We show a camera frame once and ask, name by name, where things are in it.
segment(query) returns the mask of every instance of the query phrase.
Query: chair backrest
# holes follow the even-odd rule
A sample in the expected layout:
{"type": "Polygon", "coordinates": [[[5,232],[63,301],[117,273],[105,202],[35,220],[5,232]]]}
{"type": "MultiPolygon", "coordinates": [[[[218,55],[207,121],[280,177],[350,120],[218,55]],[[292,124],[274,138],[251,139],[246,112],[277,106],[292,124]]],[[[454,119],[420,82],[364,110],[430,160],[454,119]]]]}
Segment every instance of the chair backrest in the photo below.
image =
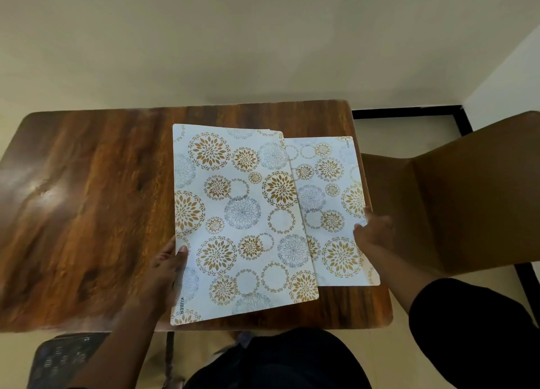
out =
{"type": "Polygon", "coordinates": [[[540,112],[484,127],[413,167],[447,272],[540,260],[540,112]]]}

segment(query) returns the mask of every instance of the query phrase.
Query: floor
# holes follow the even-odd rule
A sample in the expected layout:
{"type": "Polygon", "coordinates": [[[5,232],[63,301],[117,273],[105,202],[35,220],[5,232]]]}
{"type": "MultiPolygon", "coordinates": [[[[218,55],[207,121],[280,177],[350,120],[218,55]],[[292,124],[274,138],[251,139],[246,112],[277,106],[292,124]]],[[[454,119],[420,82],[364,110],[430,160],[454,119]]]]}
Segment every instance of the floor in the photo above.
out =
{"type": "MultiPolygon", "coordinates": [[[[15,132],[18,121],[3,124],[0,144],[15,132]]],[[[356,134],[364,153],[391,157],[413,157],[458,138],[450,116],[356,120],[356,134]]],[[[530,307],[513,266],[485,270],[459,279],[496,290],[530,307]]],[[[408,319],[392,297],[393,323],[381,330],[332,331],[354,353],[374,389],[451,388],[416,346],[408,319]]],[[[24,388],[37,346],[56,334],[32,332],[0,334],[0,387],[24,388]]],[[[175,339],[175,372],[189,377],[203,366],[210,354],[232,339],[223,332],[182,332],[175,339]]],[[[163,383],[165,334],[156,334],[149,349],[138,388],[160,388],[163,383]]]]}

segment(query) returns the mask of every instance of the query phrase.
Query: white wall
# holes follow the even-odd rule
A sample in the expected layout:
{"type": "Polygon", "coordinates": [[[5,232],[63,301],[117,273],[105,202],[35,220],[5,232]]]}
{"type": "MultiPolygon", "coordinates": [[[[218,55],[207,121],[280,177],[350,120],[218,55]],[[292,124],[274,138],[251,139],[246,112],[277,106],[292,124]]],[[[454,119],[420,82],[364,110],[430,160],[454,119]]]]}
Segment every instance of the white wall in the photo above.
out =
{"type": "Polygon", "coordinates": [[[465,100],[473,130],[540,110],[540,26],[465,100]]]}

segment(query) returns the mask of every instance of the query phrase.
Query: brown wooden tabletop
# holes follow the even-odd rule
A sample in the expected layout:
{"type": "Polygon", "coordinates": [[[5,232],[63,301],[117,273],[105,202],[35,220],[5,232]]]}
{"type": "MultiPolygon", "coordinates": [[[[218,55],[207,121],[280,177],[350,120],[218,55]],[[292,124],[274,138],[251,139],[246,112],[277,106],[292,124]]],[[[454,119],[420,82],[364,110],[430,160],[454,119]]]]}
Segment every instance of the brown wooden tabletop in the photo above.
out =
{"type": "MultiPolygon", "coordinates": [[[[0,162],[0,331],[111,330],[149,260],[174,234],[172,125],[268,128],[354,138],[345,101],[43,112],[28,115],[0,162]]],[[[320,287],[320,298],[157,330],[377,328],[385,285],[320,287]]]]}

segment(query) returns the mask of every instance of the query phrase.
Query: person's right hand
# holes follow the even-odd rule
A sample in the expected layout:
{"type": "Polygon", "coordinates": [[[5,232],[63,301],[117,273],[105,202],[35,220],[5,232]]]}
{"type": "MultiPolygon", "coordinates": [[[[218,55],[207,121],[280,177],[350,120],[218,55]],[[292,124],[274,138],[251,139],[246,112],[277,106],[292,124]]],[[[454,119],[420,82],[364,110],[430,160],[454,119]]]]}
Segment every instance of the person's right hand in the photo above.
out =
{"type": "Polygon", "coordinates": [[[354,240],[358,248],[362,250],[366,245],[379,245],[386,249],[394,249],[394,224],[389,216],[378,216],[371,208],[365,207],[364,213],[368,219],[368,224],[362,227],[360,224],[354,225],[354,240]]]}

